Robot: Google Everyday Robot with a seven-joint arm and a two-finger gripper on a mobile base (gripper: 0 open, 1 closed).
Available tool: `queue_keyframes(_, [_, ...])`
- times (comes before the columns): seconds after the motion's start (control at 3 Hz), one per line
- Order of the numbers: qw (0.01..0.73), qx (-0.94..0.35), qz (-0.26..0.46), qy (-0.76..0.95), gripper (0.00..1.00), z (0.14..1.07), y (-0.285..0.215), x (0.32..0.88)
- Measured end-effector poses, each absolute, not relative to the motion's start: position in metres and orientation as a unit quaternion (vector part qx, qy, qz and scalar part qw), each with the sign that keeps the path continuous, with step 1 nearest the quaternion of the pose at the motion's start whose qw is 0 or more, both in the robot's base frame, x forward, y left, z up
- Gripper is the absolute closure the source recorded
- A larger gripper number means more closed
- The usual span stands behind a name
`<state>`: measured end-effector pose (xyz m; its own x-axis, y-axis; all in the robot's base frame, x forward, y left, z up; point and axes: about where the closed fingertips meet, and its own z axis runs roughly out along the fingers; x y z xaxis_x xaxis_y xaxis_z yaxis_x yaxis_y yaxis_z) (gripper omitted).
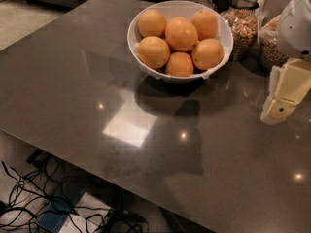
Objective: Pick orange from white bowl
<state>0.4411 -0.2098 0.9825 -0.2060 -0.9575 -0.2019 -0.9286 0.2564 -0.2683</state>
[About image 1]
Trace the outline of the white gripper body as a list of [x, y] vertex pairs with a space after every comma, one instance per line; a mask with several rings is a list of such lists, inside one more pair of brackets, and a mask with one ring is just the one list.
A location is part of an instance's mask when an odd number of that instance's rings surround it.
[[311, 60], [311, 1], [291, 0], [280, 15], [277, 48], [287, 57]]

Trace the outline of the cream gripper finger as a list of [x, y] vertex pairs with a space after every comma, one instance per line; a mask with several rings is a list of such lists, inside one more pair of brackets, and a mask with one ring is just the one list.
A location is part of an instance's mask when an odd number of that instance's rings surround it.
[[311, 63], [290, 58], [282, 67], [273, 66], [269, 77], [269, 94], [260, 120], [268, 125], [283, 122], [311, 90]]

